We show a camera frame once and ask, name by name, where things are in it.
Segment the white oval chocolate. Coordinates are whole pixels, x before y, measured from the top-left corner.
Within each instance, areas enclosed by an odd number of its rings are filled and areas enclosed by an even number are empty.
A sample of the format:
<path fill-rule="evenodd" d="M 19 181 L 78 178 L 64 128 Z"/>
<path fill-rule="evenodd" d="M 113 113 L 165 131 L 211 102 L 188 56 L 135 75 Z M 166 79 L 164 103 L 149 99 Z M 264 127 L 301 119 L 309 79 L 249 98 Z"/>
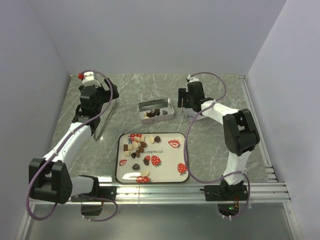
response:
<path fill-rule="evenodd" d="M 140 174 L 140 176 L 141 176 L 141 177 L 147 177 L 149 174 L 150 174 L 149 171 L 143 171 L 143 172 Z"/>
<path fill-rule="evenodd" d="M 139 147 L 139 144 L 134 141 L 134 142 L 132 143 L 132 146 L 137 149 L 137 148 Z"/>

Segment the silver rectangular tin box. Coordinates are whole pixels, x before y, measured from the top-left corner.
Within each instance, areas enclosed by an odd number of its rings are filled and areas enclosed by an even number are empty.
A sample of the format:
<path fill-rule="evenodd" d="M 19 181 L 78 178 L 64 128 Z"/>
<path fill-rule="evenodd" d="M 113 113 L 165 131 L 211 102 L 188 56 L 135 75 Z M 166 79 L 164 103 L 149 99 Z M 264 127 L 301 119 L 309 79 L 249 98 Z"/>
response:
<path fill-rule="evenodd" d="M 175 116 L 169 97 L 139 102 L 138 112 L 141 123 L 145 125 L 172 120 Z"/>

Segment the aluminium frame rail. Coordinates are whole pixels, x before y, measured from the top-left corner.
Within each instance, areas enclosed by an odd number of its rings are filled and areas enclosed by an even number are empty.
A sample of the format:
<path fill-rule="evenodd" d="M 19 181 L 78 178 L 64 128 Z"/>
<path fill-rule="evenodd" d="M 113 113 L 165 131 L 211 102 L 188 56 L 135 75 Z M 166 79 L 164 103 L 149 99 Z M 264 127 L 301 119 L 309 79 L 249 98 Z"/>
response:
<path fill-rule="evenodd" d="M 199 182 L 169 184 L 110 184 L 102 188 L 115 187 L 115 202 L 128 204 L 207 204 L 204 185 Z M 254 182 L 250 184 L 249 203 L 290 203 L 287 187 L 281 182 Z"/>

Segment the brown square chocolate left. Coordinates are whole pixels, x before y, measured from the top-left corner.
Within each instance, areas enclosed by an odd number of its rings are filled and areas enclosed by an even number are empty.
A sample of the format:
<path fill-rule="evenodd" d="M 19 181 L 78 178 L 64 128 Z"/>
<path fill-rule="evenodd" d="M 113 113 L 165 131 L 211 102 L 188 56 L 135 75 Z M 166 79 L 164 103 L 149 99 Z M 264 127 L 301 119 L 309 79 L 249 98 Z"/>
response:
<path fill-rule="evenodd" d="M 124 145 L 123 145 L 123 151 L 126 152 L 127 150 L 128 150 L 128 145 L 127 145 L 127 144 L 124 144 Z"/>

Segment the dark heart chocolate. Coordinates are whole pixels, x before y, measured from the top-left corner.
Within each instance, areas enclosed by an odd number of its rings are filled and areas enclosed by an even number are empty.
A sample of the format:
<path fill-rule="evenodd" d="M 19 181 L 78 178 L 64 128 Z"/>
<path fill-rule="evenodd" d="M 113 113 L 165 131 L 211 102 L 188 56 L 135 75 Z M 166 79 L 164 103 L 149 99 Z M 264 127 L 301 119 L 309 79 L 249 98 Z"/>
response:
<path fill-rule="evenodd" d="M 132 169 L 135 170 L 135 171 L 137 171 L 137 170 L 140 169 L 140 165 L 139 165 L 138 163 L 136 163 L 136 164 L 134 164 L 134 165 L 132 166 Z"/>

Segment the white oval chocolate centre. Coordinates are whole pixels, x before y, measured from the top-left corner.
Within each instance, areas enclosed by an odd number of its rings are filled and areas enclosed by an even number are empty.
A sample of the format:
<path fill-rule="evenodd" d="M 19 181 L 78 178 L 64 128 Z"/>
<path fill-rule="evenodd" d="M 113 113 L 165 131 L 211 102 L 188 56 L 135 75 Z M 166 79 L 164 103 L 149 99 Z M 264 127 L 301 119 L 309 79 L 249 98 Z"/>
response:
<path fill-rule="evenodd" d="M 134 141 L 134 142 L 132 143 L 132 146 L 137 149 L 137 148 L 139 147 L 139 144 Z"/>

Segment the metal serving tongs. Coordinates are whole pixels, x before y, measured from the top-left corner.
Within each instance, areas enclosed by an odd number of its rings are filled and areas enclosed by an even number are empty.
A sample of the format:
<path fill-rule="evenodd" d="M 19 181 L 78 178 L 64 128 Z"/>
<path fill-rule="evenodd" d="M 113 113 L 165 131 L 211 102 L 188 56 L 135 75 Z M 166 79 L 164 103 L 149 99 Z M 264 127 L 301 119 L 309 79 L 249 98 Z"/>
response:
<path fill-rule="evenodd" d="M 106 116 L 105 119 L 104 119 L 104 123 L 103 123 L 100 131 L 99 131 L 98 133 L 95 132 L 95 133 L 93 134 L 93 139 L 94 139 L 95 142 L 99 141 L 100 138 L 102 137 L 103 132 L 104 132 L 104 130 L 106 129 L 108 122 L 110 121 L 113 113 L 115 112 L 115 109 L 116 109 L 116 107 L 117 107 L 117 104 L 118 104 L 118 100 L 117 100 L 117 99 L 112 101 L 112 103 L 111 103 L 111 108 L 110 108 L 109 112 L 107 113 L 107 116 Z"/>

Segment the white strawberry pattern tray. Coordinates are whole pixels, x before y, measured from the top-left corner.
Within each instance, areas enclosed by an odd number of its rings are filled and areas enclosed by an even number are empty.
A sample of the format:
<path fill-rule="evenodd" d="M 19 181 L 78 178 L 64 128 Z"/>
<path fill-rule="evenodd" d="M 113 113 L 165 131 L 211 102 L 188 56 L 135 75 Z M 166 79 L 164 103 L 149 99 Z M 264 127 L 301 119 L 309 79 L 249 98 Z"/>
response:
<path fill-rule="evenodd" d="M 160 137 L 160 142 L 155 142 L 155 137 Z M 145 142 L 144 152 L 140 157 L 132 158 L 138 148 L 132 143 Z M 189 172 L 184 160 L 185 136 L 179 132 L 156 133 L 124 133 L 118 138 L 116 167 L 114 177 L 120 184 L 162 184 L 183 183 L 189 178 Z M 125 156 L 123 145 L 128 145 L 130 156 Z M 133 170 L 134 164 L 139 164 L 139 170 Z M 149 175 L 142 177 L 141 173 L 149 171 Z"/>

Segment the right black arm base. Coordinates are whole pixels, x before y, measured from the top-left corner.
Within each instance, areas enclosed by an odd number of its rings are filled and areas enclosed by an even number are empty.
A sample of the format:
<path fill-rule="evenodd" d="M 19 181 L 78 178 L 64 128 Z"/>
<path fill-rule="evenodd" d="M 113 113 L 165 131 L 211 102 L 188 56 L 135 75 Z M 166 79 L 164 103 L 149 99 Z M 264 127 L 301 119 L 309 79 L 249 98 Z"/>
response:
<path fill-rule="evenodd" d="M 204 192 L 206 202 L 217 202 L 217 208 L 222 217 L 235 218 L 241 213 L 240 201 L 249 205 L 251 188 L 241 181 L 236 185 L 221 182 L 219 185 L 205 185 L 200 189 Z"/>

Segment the brown oval chocolate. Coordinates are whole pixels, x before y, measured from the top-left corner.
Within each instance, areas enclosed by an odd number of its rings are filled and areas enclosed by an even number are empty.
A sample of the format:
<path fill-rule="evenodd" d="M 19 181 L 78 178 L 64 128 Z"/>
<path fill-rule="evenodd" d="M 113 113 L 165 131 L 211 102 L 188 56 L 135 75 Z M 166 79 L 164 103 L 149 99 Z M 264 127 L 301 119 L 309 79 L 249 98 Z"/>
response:
<path fill-rule="evenodd" d="M 139 150 L 140 153 L 143 153 L 143 152 L 144 152 L 144 147 L 143 147 L 143 146 L 140 146 L 140 147 L 138 148 L 138 150 Z"/>

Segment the white square chocolate left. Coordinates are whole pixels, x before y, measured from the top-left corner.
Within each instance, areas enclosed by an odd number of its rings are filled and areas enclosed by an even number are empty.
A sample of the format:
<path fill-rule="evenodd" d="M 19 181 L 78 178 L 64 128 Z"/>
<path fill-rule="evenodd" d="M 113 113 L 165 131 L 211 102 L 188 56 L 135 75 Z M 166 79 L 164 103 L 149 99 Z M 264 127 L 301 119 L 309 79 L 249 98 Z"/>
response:
<path fill-rule="evenodd" d="M 129 157 L 129 156 L 131 155 L 131 152 L 130 152 L 129 150 L 127 150 L 127 151 L 124 152 L 124 155 L 125 155 L 126 157 Z"/>

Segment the silver tin lid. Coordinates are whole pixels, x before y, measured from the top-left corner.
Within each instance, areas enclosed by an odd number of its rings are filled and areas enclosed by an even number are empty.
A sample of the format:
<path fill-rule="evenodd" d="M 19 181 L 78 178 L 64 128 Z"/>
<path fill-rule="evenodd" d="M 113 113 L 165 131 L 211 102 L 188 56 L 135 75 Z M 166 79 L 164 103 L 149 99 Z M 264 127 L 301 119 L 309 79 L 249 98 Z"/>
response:
<path fill-rule="evenodd" d="M 184 116 L 187 118 L 187 120 L 190 123 L 192 122 L 193 118 L 198 114 L 190 106 L 189 102 L 187 100 L 184 100 L 184 99 L 182 100 L 182 103 L 181 103 L 181 110 L 182 110 Z"/>

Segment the white oval chocolate front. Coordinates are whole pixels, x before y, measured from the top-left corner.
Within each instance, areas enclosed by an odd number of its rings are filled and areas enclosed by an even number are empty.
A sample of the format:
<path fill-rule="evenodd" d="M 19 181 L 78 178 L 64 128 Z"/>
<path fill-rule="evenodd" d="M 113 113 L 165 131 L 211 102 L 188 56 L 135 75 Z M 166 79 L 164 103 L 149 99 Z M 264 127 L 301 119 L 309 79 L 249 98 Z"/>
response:
<path fill-rule="evenodd" d="M 149 174 L 150 174 L 149 171 L 143 171 L 143 172 L 140 174 L 140 176 L 141 176 L 141 177 L 147 177 Z"/>

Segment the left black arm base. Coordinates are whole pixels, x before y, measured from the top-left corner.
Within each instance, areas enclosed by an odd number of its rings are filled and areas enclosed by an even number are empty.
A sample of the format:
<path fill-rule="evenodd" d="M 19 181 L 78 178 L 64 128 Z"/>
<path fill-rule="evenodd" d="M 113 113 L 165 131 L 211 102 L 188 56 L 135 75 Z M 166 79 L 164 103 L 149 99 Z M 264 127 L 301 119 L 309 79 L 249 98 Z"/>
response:
<path fill-rule="evenodd" d="M 111 219 L 118 212 L 118 204 L 116 203 L 116 186 L 99 186 L 93 193 L 82 193 L 70 198 L 72 203 L 80 203 L 80 212 L 83 218 L 92 222 L 103 222 Z M 93 219 L 101 215 L 106 204 L 114 205 L 114 212 L 107 218 Z"/>

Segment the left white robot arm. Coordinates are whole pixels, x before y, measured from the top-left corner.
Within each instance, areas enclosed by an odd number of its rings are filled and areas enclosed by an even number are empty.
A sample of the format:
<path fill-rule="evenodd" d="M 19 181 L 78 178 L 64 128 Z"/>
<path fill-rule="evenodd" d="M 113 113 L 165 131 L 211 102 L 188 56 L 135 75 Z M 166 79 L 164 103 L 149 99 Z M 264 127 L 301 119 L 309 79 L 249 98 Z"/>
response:
<path fill-rule="evenodd" d="M 70 197 L 81 195 L 89 201 L 100 197 L 101 189 L 97 177 L 80 175 L 71 177 L 69 168 L 75 155 L 98 128 L 105 103 L 119 98 L 118 88 L 109 79 L 108 86 L 81 85 L 80 103 L 67 133 L 43 158 L 34 158 L 28 166 L 31 199 L 64 204 Z"/>

